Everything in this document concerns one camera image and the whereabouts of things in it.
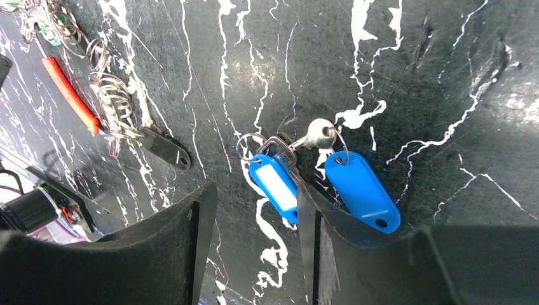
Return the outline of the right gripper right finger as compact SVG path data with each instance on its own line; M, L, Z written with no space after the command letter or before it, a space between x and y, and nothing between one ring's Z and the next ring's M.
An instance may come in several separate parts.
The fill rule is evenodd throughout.
M537 304L538 228L423 226L379 232L298 188L309 304Z

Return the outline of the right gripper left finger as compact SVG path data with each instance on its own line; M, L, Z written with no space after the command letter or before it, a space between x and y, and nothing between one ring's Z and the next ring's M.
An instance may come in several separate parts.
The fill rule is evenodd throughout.
M2 304L197 304L218 197L207 182L94 242L1 232Z

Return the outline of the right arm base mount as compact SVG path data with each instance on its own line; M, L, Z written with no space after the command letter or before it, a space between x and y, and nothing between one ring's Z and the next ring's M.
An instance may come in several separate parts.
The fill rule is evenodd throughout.
M102 235L85 201L1 146L1 230L61 245Z

